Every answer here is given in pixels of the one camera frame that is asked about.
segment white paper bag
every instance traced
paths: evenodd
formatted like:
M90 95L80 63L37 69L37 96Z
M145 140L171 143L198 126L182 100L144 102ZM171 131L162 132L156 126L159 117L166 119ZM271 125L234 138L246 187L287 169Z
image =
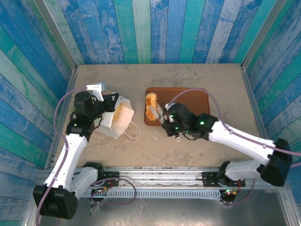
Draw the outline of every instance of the white paper bag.
M130 124L134 110L131 102L123 96L119 96L115 105L115 112L106 112L100 127L96 131L101 132L111 138L119 138ZM100 119L94 121L95 126L99 124Z

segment purple cable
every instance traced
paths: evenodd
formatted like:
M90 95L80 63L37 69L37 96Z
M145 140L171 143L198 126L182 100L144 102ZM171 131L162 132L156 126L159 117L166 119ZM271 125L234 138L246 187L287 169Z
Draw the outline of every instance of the purple cable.
M212 98L213 102L215 103L215 105L216 105L216 107L217 107L217 111L218 111L218 115L219 115L220 121L222 122L222 125L224 126L224 128L225 128L230 134L234 134L234 135L236 135L237 137L240 137L240 138L242 138L242 139L245 139L245 140L247 140L247 141L249 141L249 142L252 142L252 143L255 143L255 144L257 144L257 145L261 145L263 148L270 148L270 149L273 149L273 150L275 150L275 151L282 152L282 153L285 153L285 154L291 154L291 155L301 156L301 153L291 152L291 151L284 150L284 149L281 149L281 148L272 147L272 146L270 146L270 145L266 145L266 144L261 143L261 142L258 142L258 141L256 141L256 140L252 140L252 139L250 139L250 138L247 138L247 137L245 137L245 136L243 136L243 135L240 135L240 134L238 134L238 133L232 131L232 130L227 126L227 124L224 122L224 119L223 119L223 116L222 116L222 111L221 111L221 109L220 109L220 107L219 107L219 105L218 105L216 99L215 99L214 96L213 96L210 92L208 92L206 89L203 89L203 88L193 88L193 89L185 90L185 91L179 93L177 96L175 96L175 97L172 99L172 101L170 101L169 103L174 102L179 96L181 96L182 94L184 94L184 93L186 93L186 92L189 92L189 91L196 91L196 90L205 92L205 93L208 94L208 96L210 96L210 97ZM296 167L296 166L300 166L300 165L301 165L301 163L293 164L293 165L291 165L291 168Z
M105 179L102 179L102 180L95 181L91 185L99 184L103 181L108 181L108 180L123 180L123 181L127 182L128 184L130 184L133 187L134 191L135 191L133 198L128 202L104 202L104 200L101 200L100 202L96 202L92 199L94 194L95 194L95 193L93 193L93 194L91 194L92 203L97 203L98 205L101 204L101 203L104 203L104 204L115 205L115 206L124 206L124 205L131 204L133 201L135 201L136 196L137 196L137 190L136 190L135 186L130 181L128 181L126 179L123 179L123 178L105 178Z
M251 196L251 194L252 194L253 191L254 191L254 188L255 188L255 179L253 179L253 185L252 185L252 188L251 188L249 194L248 194L244 199L242 199L242 200L240 200L240 201L237 201L237 202L226 202L224 199L221 198L221 201L222 201L225 205L227 205L227 206L228 206L228 205L231 205L231 204L239 204L239 203L242 203L242 202L246 201L246 200Z
M39 218L40 218L40 210L41 210L42 204L43 204L43 202L45 201L45 199L46 199L48 193L50 192L50 189L52 188L53 184L55 183L56 177L57 177L57 175L60 173L60 171L61 171L61 169L62 169L62 167L63 167L63 165L64 165L64 163L65 163L65 161L66 161L66 159L67 159L67 155L68 155L68 151L69 151L69 144L68 144L68 141L67 141L66 137L63 136L61 133L59 133L59 132L56 130L56 121L55 121L55 120L56 120L56 114L57 114L58 108L59 108L60 104L63 102L63 100L64 100L68 95L70 95L71 93L76 92L76 91L84 91L84 90L87 90L87 88L86 88L86 87L75 88L75 89L69 91L68 93L66 93L66 94L60 99L60 101L59 101L59 102L57 103L57 105L56 105L56 108L55 108L55 115L54 115L54 117L53 117L53 127L54 127L54 129L55 129L55 133L58 134L58 135L64 140L64 143L65 143L66 148L65 148L65 154L64 154L64 156L63 156L63 160L62 160L61 164L59 165L59 167L58 167L58 169L57 169L57 171L56 171L56 173L55 173L55 175L54 175L54 177L53 177L51 183L49 184L49 186L48 186L46 192L44 193L44 195L43 195L43 197L41 198L41 201L40 201L40 203L39 203L39 205L38 205L37 212L36 212L36 226L40 226L40 224L39 224Z

